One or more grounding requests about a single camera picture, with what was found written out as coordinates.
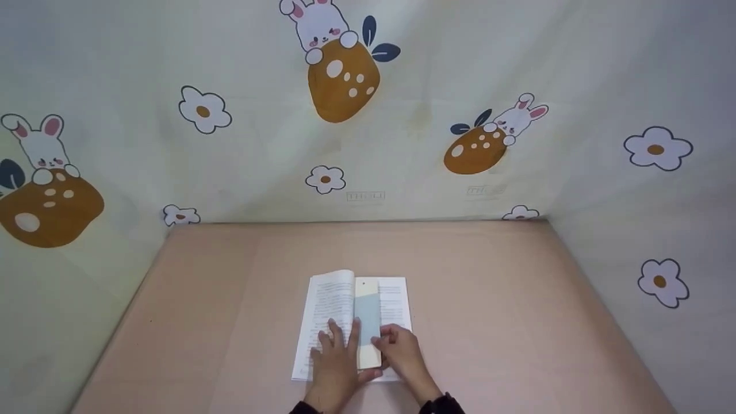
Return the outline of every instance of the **cream fabric wall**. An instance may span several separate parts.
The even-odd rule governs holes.
[[[552,219],[682,413],[733,407],[724,389],[736,375],[727,352],[732,3],[335,1],[361,42],[373,15],[371,47],[401,49],[377,63],[373,98],[338,124],[317,115],[305,53],[276,0],[4,7],[0,115],[23,116],[32,129],[61,116],[69,162],[105,207],[55,248],[0,231],[1,410],[67,410],[167,225],[537,212]],[[222,98],[227,115],[214,95],[202,98],[220,127],[185,119],[188,85]],[[490,122],[526,93],[548,113],[496,165],[448,170],[452,125],[472,126],[487,108]],[[195,119],[192,108],[183,110]],[[624,141],[653,126],[690,143],[679,168],[631,162]],[[18,139],[0,134],[0,158],[17,163],[32,188]],[[640,156],[638,164],[651,158]],[[317,183],[319,171],[309,178],[320,165],[342,172],[330,170],[335,188]],[[0,190],[0,206],[18,199]],[[675,309],[637,284],[645,261],[667,258],[690,289]]]

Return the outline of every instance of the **finger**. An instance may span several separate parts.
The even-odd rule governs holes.
[[[372,337],[370,339],[370,342],[373,344],[376,349],[383,352],[384,354],[388,353],[389,350],[389,337]]]
[[[329,350],[332,349],[332,342],[330,341],[330,336],[327,335],[324,331],[319,331],[317,338],[319,339],[319,343],[322,344],[322,352],[327,353]]]
[[[330,320],[327,321],[327,325],[330,327],[330,330],[332,331],[332,341],[335,345],[335,348],[342,349],[345,347],[345,341],[342,337],[342,328],[337,326],[337,323],[335,323],[335,320],[333,318],[330,318]]]
[[[319,352],[319,349],[312,348],[309,351],[309,357],[314,361],[314,369],[316,370],[322,362],[322,354]]]
[[[396,342],[396,339],[398,338],[401,331],[403,331],[404,328],[401,326],[398,326],[396,323],[390,323],[388,325],[383,325],[381,327],[381,336],[382,337],[390,337],[391,342]]]
[[[390,366],[391,364],[389,364],[389,361],[386,359],[386,355],[381,353],[381,371],[387,369]]]
[[[353,319],[353,327],[350,330],[350,339],[347,340],[347,354],[358,354],[358,341],[361,335],[361,319],[359,317]]]
[[[366,382],[371,382],[372,380],[382,375],[383,375],[383,371],[379,369],[370,369],[370,370],[362,371],[358,374],[358,386],[363,385]]]

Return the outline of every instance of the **desk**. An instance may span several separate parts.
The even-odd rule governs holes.
[[[73,413],[287,413],[309,277],[342,268],[406,277],[429,369],[469,414],[673,413],[543,221],[175,228]],[[346,409],[417,411],[401,384]]]

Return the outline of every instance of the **open book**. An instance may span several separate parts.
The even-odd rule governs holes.
[[[327,325],[328,319],[333,318],[338,326],[342,328],[347,344],[353,326],[355,286],[364,279],[378,282],[381,325],[396,323],[411,330],[406,278],[356,278],[350,270],[337,270],[324,275],[312,276],[309,280],[307,302],[304,306],[297,355],[294,358],[294,370],[291,372],[293,381],[311,381],[312,361],[309,357],[309,351],[313,347],[322,349],[317,334],[319,331],[330,333]],[[394,370],[388,368],[383,372],[383,376],[373,380],[373,382],[398,380],[399,377]]]

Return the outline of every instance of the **dark blue leaf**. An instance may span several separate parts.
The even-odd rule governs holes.
[[[399,46],[390,43],[381,43],[371,52],[373,59],[378,62],[391,62],[401,53]]]
[[[488,120],[488,118],[491,117],[491,112],[493,112],[493,109],[491,109],[491,108],[488,108],[487,110],[485,110],[480,116],[478,116],[478,119],[475,120],[475,124],[474,125],[476,127],[479,127],[479,126],[485,124],[486,121]]]
[[[452,127],[450,127],[450,132],[455,135],[462,135],[469,130],[470,126],[468,124],[454,124]]]
[[[375,17],[367,15],[363,20],[363,43],[370,46],[375,39]]]
[[[26,183],[23,169],[13,160],[0,161],[0,186],[6,189],[19,189]]]

